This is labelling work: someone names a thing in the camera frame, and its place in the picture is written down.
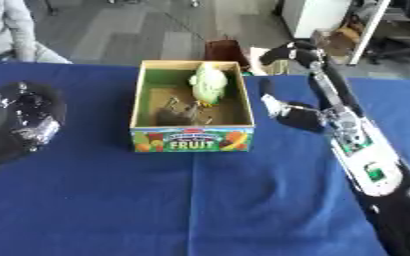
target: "printed label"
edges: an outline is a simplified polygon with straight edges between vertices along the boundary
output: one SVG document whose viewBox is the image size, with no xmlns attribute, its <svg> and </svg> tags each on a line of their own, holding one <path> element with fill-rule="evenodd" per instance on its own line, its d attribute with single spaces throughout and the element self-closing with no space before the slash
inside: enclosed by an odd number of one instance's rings
<svg viewBox="0 0 410 256">
<path fill-rule="evenodd" d="M 132 132 L 138 152 L 248 151 L 252 129 L 167 129 Z"/>
</svg>

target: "gray carpet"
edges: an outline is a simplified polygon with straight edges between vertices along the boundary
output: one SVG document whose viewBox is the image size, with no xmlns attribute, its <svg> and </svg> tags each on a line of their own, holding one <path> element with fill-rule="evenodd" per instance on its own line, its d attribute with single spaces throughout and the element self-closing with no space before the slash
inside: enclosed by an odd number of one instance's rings
<svg viewBox="0 0 410 256">
<path fill-rule="evenodd" d="M 290 40 L 285 25 L 270 12 L 275 0 L 144 0 L 140 4 L 106 0 L 51 0 L 59 8 L 48 16 L 42 0 L 28 0 L 38 39 L 75 63 L 138 66 L 148 59 L 202 59 L 204 41 L 236 38 L 250 46 L 275 47 Z M 410 60 L 362 60 L 341 67 L 349 77 L 410 79 Z M 291 64 L 293 74 L 306 73 Z"/>
</svg>

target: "fruit box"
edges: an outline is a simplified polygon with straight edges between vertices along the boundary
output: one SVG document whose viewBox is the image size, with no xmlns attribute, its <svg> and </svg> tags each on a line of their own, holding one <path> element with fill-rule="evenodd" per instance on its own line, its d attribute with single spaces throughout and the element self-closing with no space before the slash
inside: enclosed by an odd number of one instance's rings
<svg viewBox="0 0 410 256">
<path fill-rule="evenodd" d="M 143 61 L 130 121 L 137 152 L 249 151 L 255 129 L 247 91 L 237 62 L 210 62 L 228 79 L 225 97 L 205 108 L 209 124 L 156 126 L 157 113 L 172 97 L 187 106 L 195 101 L 188 81 L 203 61 Z"/>
</svg>

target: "blue tablecloth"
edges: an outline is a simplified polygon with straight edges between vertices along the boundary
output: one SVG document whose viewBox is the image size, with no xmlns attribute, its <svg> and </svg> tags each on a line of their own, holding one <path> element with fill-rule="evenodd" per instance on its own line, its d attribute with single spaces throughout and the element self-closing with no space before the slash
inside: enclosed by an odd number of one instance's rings
<svg viewBox="0 0 410 256">
<path fill-rule="evenodd" d="M 385 255 L 323 136 L 269 120 L 250 153 L 127 150 L 138 70 L 0 65 L 63 90 L 66 127 L 44 150 L 0 167 L 0 256 Z M 315 103 L 301 76 L 272 78 L 278 98 Z M 353 79 L 370 116 L 410 162 L 410 81 Z"/>
</svg>

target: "metal robot arm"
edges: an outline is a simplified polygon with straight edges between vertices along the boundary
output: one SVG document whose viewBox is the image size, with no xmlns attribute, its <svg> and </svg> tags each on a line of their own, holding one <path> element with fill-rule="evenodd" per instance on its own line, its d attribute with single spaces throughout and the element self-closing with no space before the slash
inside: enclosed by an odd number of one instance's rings
<svg viewBox="0 0 410 256">
<path fill-rule="evenodd" d="M 0 87 L 0 164 L 48 144 L 65 114 L 66 104 L 49 86 L 19 82 Z"/>
<path fill-rule="evenodd" d="M 348 82 L 323 50 L 304 42 L 289 43 L 272 49 L 260 61 L 268 65 L 278 59 L 297 60 L 310 69 L 309 85 L 320 106 L 278 101 L 271 82 L 262 79 L 260 96 L 270 117 L 324 132 L 384 249 L 391 256 L 410 256 L 410 166 L 364 115 Z"/>
</svg>

